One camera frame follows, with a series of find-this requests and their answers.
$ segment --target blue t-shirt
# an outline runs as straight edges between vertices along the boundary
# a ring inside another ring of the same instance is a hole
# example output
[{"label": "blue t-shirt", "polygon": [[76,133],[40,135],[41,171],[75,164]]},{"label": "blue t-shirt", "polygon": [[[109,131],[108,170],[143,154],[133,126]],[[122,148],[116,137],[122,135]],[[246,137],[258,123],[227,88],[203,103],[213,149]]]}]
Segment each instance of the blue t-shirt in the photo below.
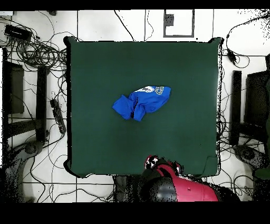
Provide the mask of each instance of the blue t-shirt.
[{"label": "blue t-shirt", "polygon": [[170,87],[146,86],[129,95],[122,95],[112,106],[124,119],[141,121],[145,113],[157,111],[170,97]]}]

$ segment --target power adapter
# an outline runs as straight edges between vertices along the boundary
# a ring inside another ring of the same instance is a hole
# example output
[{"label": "power adapter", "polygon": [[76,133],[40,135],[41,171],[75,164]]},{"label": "power adapter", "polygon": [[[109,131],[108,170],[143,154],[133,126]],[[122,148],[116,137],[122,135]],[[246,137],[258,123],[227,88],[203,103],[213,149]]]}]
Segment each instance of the power adapter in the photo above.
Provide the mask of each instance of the power adapter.
[{"label": "power adapter", "polygon": [[235,57],[234,53],[233,53],[230,49],[227,49],[227,51],[228,51],[227,56],[228,56],[229,60],[230,60],[233,64],[235,64],[235,62],[236,62],[236,57]]}]

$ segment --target grout line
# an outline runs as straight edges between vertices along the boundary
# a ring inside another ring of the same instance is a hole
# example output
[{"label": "grout line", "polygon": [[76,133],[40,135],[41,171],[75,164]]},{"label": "grout line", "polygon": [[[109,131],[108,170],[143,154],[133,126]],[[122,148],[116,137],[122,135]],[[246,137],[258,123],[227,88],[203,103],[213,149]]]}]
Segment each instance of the grout line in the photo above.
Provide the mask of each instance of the grout line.
[{"label": "grout line", "polygon": [[215,17],[215,10],[213,9],[212,38],[214,37],[214,17]]},{"label": "grout line", "polygon": [[144,38],[143,41],[146,40],[146,10],[144,10]]},{"label": "grout line", "polygon": [[[11,124],[13,124],[12,106],[11,106]],[[11,136],[11,148],[13,148],[13,136]]]},{"label": "grout line", "polygon": [[13,118],[13,119],[31,119],[30,117],[9,117],[9,118]]},{"label": "grout line", "polygon": [[[62,185],[76,185],[76,183],[46,183],[46,182],[24,182],[27,184],[62,184]],[[77,185],[113,185],[113,183],[77,183]]]},{"label": "grout line", "polygon": [[78,198],[78,183],[77,183],[77,177],[76,177],[76,202],[77,202],[77,198]]},{"label": "grout line", "polygon": [[77,10],[77,38],[78,38],[78,31],[79,31],[78,23],[79,23],[79,11]]}]

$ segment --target green table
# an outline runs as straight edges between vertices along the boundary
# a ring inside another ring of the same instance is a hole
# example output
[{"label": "green table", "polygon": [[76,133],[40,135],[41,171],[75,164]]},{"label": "green table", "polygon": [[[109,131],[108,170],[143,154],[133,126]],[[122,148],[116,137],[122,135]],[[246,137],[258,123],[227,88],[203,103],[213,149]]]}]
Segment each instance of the green table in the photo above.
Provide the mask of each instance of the green table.
[{"label": "green table", "polygon": [[[77,42],[65,39],[71,106],[66,169],[141,174],[146,157],[177,161],[186,174],[216,175],[218,48],[198,42]],[[121,94],[171,87],[168,102],[141,122],[113,109]]]}]

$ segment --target printed logo on shirt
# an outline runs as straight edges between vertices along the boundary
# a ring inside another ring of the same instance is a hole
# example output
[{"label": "printed logo on shirt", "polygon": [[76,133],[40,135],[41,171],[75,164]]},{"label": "printed logo on shirt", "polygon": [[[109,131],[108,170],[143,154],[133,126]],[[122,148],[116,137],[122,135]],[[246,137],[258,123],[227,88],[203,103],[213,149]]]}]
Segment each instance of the printed logo on shirt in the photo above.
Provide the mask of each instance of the printed logo on shirt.
[{"label": "printed logo on shirt", "polygon": [[163,92],[163,90],[164,90],[164,86],[156,87],[155,92],[156,92],[158,95],[161,95],[162,92]]},{"label": "printed logo on shirt", "polygon": [[141,88],[141,89],[139,89],[139,90],[137,90],[137,91],[135,91],[135,92],[154,92],[154,88],[153,87],[151,87],[151,86],[146,86],[146,87],[144,87],[144,88]]}]

